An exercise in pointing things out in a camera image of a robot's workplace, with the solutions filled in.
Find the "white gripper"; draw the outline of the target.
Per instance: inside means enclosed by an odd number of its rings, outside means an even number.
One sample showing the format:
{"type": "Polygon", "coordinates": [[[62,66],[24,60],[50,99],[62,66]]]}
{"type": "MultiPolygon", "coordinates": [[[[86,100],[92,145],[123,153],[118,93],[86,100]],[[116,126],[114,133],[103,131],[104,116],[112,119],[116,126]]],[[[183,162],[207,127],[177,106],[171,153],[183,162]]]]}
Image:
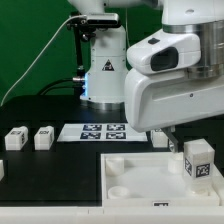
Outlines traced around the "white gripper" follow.
{"type": "Polygon", "coordinates": [[[191,80],[182,70],[146,76],[132,69],[125,80],[125,114],[138,132],[163,128],[170,151],[178,153],[170,126],[224,114],[224,76],[191,80]]]}

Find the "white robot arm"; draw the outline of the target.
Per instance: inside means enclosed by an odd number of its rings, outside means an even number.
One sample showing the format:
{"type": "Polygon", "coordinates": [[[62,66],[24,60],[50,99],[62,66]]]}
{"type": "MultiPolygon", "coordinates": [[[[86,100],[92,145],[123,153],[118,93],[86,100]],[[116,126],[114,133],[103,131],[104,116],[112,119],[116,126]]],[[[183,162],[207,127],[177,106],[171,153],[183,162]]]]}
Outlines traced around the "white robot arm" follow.
{"type": "Polygon", "coordinates": [[[125,105],[138,132],[172,128],[224,114],[224,0],[68,0],[91,40],[91,67],[81,101],[95,108],[125,105]],[[130,48],[119,17],[107,7],[146,4],[162,12],[162,28],[130,48]]]}

